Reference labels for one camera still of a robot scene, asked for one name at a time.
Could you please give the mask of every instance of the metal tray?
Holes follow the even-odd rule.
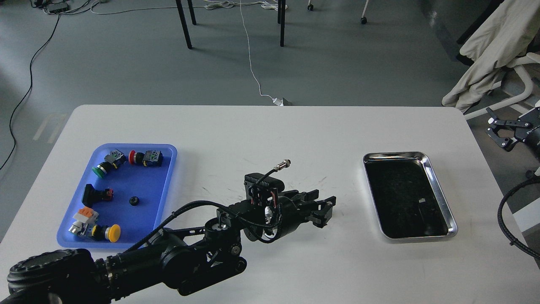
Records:
[[[456,221],[424,153],[370,153],[363,162],[384,236],[427,241],[456,235]]]

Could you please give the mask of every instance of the power adapter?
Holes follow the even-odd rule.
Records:
[[[275,105],[278,105],[278,106],[281,106],[281,107],[285,106],[285,105],[293,105],[293,103],[286,100],[285,97],[282,97],[281,99],[273,98],[272,101],[274,102]]]
[[[69,6],[65,2],[51,3],[47,5],[47,11],[51,14],[57,14],[59,12],[65,12],[69,9]]]

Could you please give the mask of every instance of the black cable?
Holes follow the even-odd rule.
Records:
[[[518,190],[524,188],[525,186],[531,185],[531,184],[538,184],[540,183],[540,177],[535,176],[531,179],[528,179],[519,185],[513,187],[510,191],[508,191],[503,199],[501,200],[501,203],[499,204],[499,208],[497,210],[497,221],[499,223],[499,227],[501,228],[503,234],[510,240],[510,245],[515,245],[517,248],[519,248],[521,251],[525,252],[526,254],[534,257],[535,259],[540,259],[540,253],[532,250],[527,245],[523,244],[521,241],[519,241],[511,232],[508,230],[506,225],[503,221],[503,206],[507,202],[507,200],[514,195]]]
[[[52,30],[52,33],[51,33],[51,36],[49,37],[49,39],[47,39],[47,41],[34,53],[34,55],[32,56],[32,59],[30,60],[30,87],[28,88],[28,91],[26,91],[26,94],[24,94],[23,98],[21,98],[21,101],[19,101],[19,103],[17,104],[17,106],[13,109],[13,112],[11,113],[11,117],[9,118],[9,133],[11,134],[11,138],[13,138],[13,148],[11,148],[11,152],[9,152],[9,155],[8,155],[8,158],[6,158],[5,162],[2,164],[2,166],[0,167],[0,170],[2,170],[2,168],[4,168],[5,164],[8,162],[9,158],[11,157],[11,155],[13,154],[13,151],[15,150],[15,146],[17,145],[17,140],[15,139],[15,135],[13,134],[13,126],[11,125],[12,121],[13,121],[13,115],[15,114],[15,111],[17,110],[17,108],[21,105],[21,103],[23,103],[24,99],[28,96],[28,94],[30,93],[30,91],[32,90],[32,87],[33,87],[33,76],[32,76],[32,65],[33,65],[33,62],[34,62],[34,59],[36,58],[37,54],[39,53],[39,51],[41,51],[47,44],[49,44],[49,42],[51,41],[53,35],[55,34],[55,31],[56,31],[56,27],[58,26],[58,21],[60,21],[60,15],[58,15],[58,19],[56,19],[56,24],[55,24],[55,28]]]
[[[272,229],[272,228],[275,228],[277,227],[278,225],[281,224],[281,219],[278,220],[276,223],[272,224],[272,225],[261,225],[261,224],[257,224],[257,223],[254,223],[254,222],[251,222],[241,216],[239,216],[238,214],[236,214],[233,210],[231,210],[229,207],[227,206],[224,206],[224,205],[221,205],[221,204],[218,204],[218,203],[215,203],[215,202],[212,202],[212,201],[193,201],[193,202],[190,202],[190,203],[187,203],[185,204],[184,206],[180,207],[178,210],[174,211],[169,217],[167,217],[161,224],[159,224],[154,230],[152,230],[149,234],[147,234],[144,238],[142,238],[140,241],[138,241],[137,243],[135,243],[134,245],[132,245],[130,248],[128,248],[126,251],[124,251],[124,253],[126,252],[130,252],[130,251],[133,251],[133,250],[136,250],[138,249],[139,247],[141,247],[144,243],[146,243],[149,239],[151,239],[158,231],[160,231],[161,229],[163,229],[168,223],[170,223],[172,220],[174,220],[175,218],[177,218],[179,215],[181,215],[182,213],[185,213],[193,208],[197,208],[197,207],[202,207],[202,206],[214,206],[214,207],[218,207],[220,209],[222,209],[223,211],[225,211],[228,215],[231,215],[233,216],[234,219],[238,219],[239,221],[241,221],[243,224],[246,224],[246,228],[249,230],[249,232],[251,232],[253,235],[255,235],[255,237],[261,241],[261,242],[268,242],[264,239],[261,239],[260,237],[258,237],[254,231],[251,230],[251,226],[255,226],[255,227],[260,227],[260,228],[268,228],[268,229]]]
[[[274,172],[277,172],[277,171],[278,171],[277,169],[272,169],[272,170],[268,171],[265,175],[263,175],[260,179],[258,179],[256,182],[254,182],[253,185],[251,185],[247,189],[248,193],[253,197],[253,195],[252,195],[253,193],[251,191],[253,189],[253,187],[257,186],[261,181],[263,181],[265,178],[269,177],[270,174],[272,174]]]

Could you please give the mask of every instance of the gray floor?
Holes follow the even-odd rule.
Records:
[[[82,2],[71,1],[73,6]],[[263,94],[283,96],[294,105],[438,107],[467,69],[453,59],[459,49],[454,41],[488,2],[372,1],[368,24],[360,25],[364,1],[314,0],[313,12],[306,10],[307,1],[288,1],[284,48],[279,47],[275,11],[257,5],[242,10]],[[149,3],[112,0],[95,10],[174,5],[166,0]],[[87,12],[60,19],[51,43],[33,66],[31,95],[15,115],[18,146],[0,171],[0,239],[54,145],[57,131],[81,104],[273,106],[269,98],[258,95],[249,71],[239,9],[196,9],[195,14],[199,25],[189,26],[193,50],[186,48],[174,9],[107,16]],[[26,0],[0,5],[2,161],[12,145],[10,114],[29,86],[30,58],[55,21],[56,16],[30,8]],[[96,115],[114,119],[114,113]],[[523,167],[537,166],[534,158],[505,153],[486,140],[480,120],[473,126],[502,188],[514,184]],[[54,199],[44,197],[43,204]]]

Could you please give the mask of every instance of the connector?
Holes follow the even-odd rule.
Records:
[[[283,160],[277,166],[274,167],[274,170],[279,171],[281,169],[289,168],[291,166],[291,160]]]

